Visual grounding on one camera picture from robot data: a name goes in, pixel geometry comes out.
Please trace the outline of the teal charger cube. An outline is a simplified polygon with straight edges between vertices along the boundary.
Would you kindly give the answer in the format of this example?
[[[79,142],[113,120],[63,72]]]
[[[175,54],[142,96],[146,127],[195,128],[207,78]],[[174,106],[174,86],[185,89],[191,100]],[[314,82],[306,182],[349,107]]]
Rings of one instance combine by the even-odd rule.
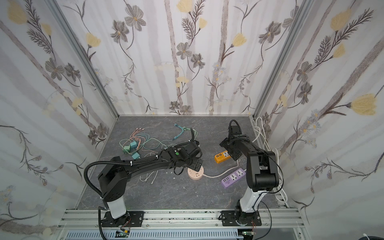
[[[136,150],[138,147],[138,143],[136,141],[133,141],[130,143],[131,150]]]
[[[132,154],[132,158],[133,158],[134,160],[137,160],[137,159],[140,159],[141,156],[140,156],[139,153],[136,152],[136,153]]]

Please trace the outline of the purple power strip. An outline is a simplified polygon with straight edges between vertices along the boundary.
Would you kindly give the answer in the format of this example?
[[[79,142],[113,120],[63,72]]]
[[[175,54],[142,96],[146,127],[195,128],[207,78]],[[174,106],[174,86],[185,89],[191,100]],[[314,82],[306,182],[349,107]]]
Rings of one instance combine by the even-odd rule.
[[[226,188],[232,186],[234,183],[238,182],[242,177],[245,177],[245,176],[246,176],[246,170],[239,168],[235,172],[233,172],[232,174],[223,178],[221,180],[221,184],[226,189]]]

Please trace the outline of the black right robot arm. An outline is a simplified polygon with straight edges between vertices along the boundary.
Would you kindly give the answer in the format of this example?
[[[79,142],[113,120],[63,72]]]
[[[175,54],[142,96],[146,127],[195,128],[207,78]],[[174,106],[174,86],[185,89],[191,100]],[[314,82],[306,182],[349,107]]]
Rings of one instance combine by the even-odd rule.
[[[263,197],[279,185],[278,166],[274,152],[257,147],[238,125],[229,125],[228,136],[220,143],[233,160],[247,159],[246,180],[248,188],[235,208],[235,221],[246,225],[257,218],[257,207]]]

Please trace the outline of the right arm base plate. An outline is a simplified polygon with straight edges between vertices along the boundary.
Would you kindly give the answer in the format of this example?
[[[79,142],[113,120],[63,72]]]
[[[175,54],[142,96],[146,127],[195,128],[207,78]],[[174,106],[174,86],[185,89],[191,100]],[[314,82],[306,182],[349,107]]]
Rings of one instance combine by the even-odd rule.
[[[262,225],[259,212],[221,211],[218,219],[223,227],[258,227]]]

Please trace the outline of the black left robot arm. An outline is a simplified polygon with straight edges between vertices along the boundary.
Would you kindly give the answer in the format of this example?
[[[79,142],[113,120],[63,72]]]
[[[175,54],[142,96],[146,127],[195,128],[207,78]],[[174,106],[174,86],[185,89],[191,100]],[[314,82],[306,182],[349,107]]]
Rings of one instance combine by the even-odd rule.
[[[114,220],[127,214],[124,194],[127,183],[136,176],[167,169],[189,168],[198,172],[202,167],[203,155],[199,141],[188,141],[161,150],[153,156],[137,159],[123,160],[120,156],[110,161],[98,161],[84,168],[84,179],[87,185],[103,200],[106,210],[110,211]],[[91,167],[104,165],[98,176],[99,187],[96,187],[88,176]]]

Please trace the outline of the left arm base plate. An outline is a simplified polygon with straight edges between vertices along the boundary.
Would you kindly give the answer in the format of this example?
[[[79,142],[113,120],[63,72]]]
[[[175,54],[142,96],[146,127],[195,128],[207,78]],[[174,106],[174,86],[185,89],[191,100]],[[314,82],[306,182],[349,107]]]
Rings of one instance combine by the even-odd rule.
[[[144,211],[128,211],[123,216],[114,219],[110,211],[101,217],[102,227],[141,227],[144,220]]]

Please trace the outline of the pink round power strip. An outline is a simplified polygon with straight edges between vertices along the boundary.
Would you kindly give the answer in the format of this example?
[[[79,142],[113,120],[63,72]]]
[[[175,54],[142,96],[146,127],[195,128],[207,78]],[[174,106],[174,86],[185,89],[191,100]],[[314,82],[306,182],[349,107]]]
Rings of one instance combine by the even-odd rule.
[[[200,167],[199,171],[188,168],[188,176],[194,181],[200,180],[204,176],[204,167]]]

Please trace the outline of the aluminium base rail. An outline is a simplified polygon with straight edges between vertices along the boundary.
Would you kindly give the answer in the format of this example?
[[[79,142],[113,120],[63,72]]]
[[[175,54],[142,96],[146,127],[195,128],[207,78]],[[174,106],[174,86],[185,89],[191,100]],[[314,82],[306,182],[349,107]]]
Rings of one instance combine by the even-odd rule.
[[[228,218],[224,210],[219,209],[193,209],[193,210],[133,210],[132,220],[128,228],[136,231],[160,230],[215,230],[249,229],[238,225],[234,220],[234,212],[228,210]],[[62,235],[69,231],[99,231],[98,216],[105,216],[104,211],[98,210],[67,210],[65,211],[57,230]],[[293,231],[295,240],[308,240],[310,236],[305,228],[304,221],[297,209],[267,209],[261,208],[254,223],[255,230],[280,229],[284,233]]]

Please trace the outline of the orange power strip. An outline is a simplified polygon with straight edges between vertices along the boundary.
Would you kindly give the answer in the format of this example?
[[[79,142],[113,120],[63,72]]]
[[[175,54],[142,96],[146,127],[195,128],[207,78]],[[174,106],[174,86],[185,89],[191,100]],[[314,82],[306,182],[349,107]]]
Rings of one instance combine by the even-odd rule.
[[[232,157],[230,156],[230,154],[229,154],[228,151],[221,152],[221,153],[216,154],[216,155],[214,156],[215,162],[216,162],[217,164],[220,164],[220,163],[222,163],[222,162],[224,162],[224,161],[226,161],[226,160],[229,160],[229,159],[231,159],[231,158],[232,158]]]

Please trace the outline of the green charger cube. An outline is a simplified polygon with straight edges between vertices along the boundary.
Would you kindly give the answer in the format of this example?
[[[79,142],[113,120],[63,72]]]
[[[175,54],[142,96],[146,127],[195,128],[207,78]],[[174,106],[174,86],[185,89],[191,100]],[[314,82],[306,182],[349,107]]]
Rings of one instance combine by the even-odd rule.
[[[129,154],[131,152],[131,146],[123,146],[122,150],[124,154]]]

